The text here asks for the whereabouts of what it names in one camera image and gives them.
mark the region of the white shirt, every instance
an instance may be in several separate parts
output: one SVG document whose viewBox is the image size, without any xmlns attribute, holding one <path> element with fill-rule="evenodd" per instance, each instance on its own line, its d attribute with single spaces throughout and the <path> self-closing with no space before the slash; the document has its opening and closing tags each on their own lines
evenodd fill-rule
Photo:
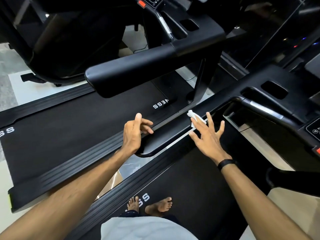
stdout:
<svg viewBox="0 0 320 240">
<path fill-rule="evenodd" d="M 161 217 L 114 217 L 101 225 L 101 240 L 198 240 L 186 228 Z"/>
</svg>

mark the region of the control panel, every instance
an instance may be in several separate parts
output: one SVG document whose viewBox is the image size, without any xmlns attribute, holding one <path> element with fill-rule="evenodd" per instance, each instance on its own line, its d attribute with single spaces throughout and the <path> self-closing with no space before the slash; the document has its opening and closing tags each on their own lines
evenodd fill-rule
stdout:
<svg viewBox="0 0 320 240">
<path fill-rule="evenodd" d="M 163 0 L 143 0 L 143 1 L 148 3 L 153 8 L 157 8 L 163 2 Z"/>
<path fill-rule="evenodd" d="M 306 131 L 320 141 L 320 118 L 308 125 Z"/>
</svg>

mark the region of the bare foot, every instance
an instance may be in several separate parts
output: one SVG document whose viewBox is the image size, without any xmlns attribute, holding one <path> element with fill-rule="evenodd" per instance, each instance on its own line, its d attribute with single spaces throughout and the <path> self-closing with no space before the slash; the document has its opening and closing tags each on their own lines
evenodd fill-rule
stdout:
<svg viewBox="0 0 320 240">
<path fill-rule="evenodd" d="M 172 198 L 168 197 L 163 200 L 160 200 L 157 203 L 146 206 L 145 212 L 151 216 L 162 217 L 163 214 L 161 212 L 167 212 L 172 206 Z"/>
<path fill-rule="evenodd" d="M 127 204 L 128 211 L 129 210 L 135 210 L 139 213 L 139 196 L 136 196 L 136 198 L 131 198 L 129 200 L 129 203 Z"/>
</svg>

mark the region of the floor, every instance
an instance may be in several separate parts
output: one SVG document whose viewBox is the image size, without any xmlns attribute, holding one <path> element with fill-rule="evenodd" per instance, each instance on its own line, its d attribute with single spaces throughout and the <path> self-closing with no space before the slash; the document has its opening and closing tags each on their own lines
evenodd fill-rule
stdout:
<svg viewBox="0 0 320 240">
<path fill-rule="evenodd" d="M 133 27 L 127 27 L 123 37 L 123 42 L 128 46 L 126 50 L 122 50 L 122 56 L 129 55 L 132 52 L 141 52 L 147 49 L 143 28 L 139 28 L 139 32 L 135 32 Z M 29 68 L 23 60 L 14 51 L 10 50 L 6 44 L 0 44 L 0 111 L 21 105 L 50 94 L 69 89 L 72 86 L 55 87 L 51 84 L 35 84 L 32 82 L 23 83 L 20 79 L 21 74 L 29 73 Z M 177 72 L 188 83 L 194 87 L 196 76 L 186 67 L 182 67 Z M 213 92 L 209 89 L 202 98 L 207 99 L 212 96 Z M 252 129 L 243 125 L 238 128 L 243 131 L 242 135 L 250 141 L 274 166 L 284 169 L 293 170 L 258 134 Z M 115 185 L 120 183 L 130 174 L 137 171 L 152 158 L 141 159 L 136 156 L 130 157 L 126 163 L 118 170 L 102 192 L 100 197 Z M 12 214 L 10 212 L 7 191 L 13 186 L 8 166 L 0 145 L 0 232 L 2 232 L 11 223 L 21 217 L 27 210 Z M 268 197 L 274 201 L 286 214 L 288 214 L 306 233 L 313 239 L 320 239 L 318 225 L 320 223 L 320 199 L 304 195 L 301 193 L 276 188 L 271 190 Z M 255 239 L 250 228 L 248 227 L 241 237 L 241 240 Z"/>
</svg>

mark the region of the white cleaning cloth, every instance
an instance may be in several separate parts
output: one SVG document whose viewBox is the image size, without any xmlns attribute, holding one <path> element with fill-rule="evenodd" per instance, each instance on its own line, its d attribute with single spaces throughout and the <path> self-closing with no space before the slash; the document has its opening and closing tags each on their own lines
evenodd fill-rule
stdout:
<svg viewBox="0 0 320 240">
<path fill-rule="evenodd" d="M 197 115 L 196 113 L 192 112 L 192 110 L 188 111 L 187 116 L 189 116 L 190 118 L 194 118 L 196 121 L 201 120 L 203 123 L 206 124 L 206 122 L 199 115 Z"/>
</svg>

